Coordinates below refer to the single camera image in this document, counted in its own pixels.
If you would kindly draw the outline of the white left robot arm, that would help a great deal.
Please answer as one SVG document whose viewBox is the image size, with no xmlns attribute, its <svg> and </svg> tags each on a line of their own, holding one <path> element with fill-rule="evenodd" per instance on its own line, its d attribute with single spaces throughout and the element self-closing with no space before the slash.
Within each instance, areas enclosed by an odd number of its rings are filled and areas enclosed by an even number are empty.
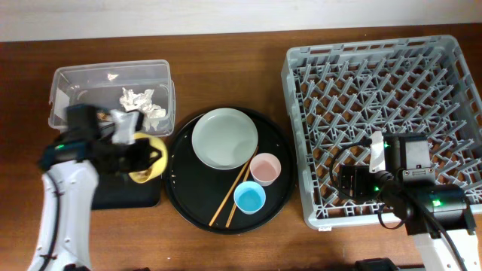
<svg viewBox="0 0 482 271">
<path fill-rule="evenodd" d="M 140 132 L 119 140 L 96 128 L 62 133 L 42 154 L 44 203 L 37 248 L 30 270 L 90 270 L 91 206 L 102 174 L 166 167 L 166 145 Z"/>
</svg>

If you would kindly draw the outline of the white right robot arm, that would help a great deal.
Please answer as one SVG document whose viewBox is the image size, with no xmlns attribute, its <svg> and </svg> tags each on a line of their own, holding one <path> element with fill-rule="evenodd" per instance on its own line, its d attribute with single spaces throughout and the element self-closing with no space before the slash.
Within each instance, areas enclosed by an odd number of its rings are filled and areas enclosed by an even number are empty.
<svg viewBox="0 0 482 271">
<path fill-rule="evenodd" d="M 404 185 L 394 173 L 371 173 L 366 166 L 340 169 L 340 188 L 353 199 L 375 199 L 400 219 L 426 270 L 480 270 L 476 223 L 462 188 L 420 178 Z"/>
</svg>

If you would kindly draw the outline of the blue cup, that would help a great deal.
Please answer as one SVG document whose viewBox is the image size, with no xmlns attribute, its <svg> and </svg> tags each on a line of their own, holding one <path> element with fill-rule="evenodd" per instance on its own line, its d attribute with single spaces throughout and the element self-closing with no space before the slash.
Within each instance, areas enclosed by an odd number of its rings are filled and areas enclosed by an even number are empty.
<svg viewBox="0 0 482 271">
<path fill-rule="evenodd" d="M 254 181 L 246 181 L 238 185 L 234 191 L 236 207 L 246 215 L 260 211 L 267 199 L 263 187 Z"/>
</svg>

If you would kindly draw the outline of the yellow bowl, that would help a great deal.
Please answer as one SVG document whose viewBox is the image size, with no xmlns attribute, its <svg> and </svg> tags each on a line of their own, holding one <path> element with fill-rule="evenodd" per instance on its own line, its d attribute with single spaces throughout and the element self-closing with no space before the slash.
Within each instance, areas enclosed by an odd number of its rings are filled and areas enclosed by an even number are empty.
<svg viewBox="0 0 482 271">
<path fill-rule="evenodd" d="M 148 152 L 151 165 L 147 169 L 129 173 L 129 177 L 135 183 L 144 184 L 161 176 L 165 171 L 168 163 L 168 150 L 164 141 L 159 137 L 137 132 L 134 139 L 148 139 L 151 146 L 151 150 Z"/>
</svg>

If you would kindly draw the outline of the pink cup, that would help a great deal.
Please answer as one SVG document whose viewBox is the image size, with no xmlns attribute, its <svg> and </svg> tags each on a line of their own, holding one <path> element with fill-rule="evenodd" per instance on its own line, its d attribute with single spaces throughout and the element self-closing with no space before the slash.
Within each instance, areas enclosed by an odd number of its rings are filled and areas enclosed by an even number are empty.
<svg viewBox="0 0 482 271">
<path fill-rule="evenodd" d="M 270 153 L 257 154 L 251 161 L 250 173 L 261 186 L 270 186 L 281 174 L 282 165 L 279 159 Z"/>
</svg>

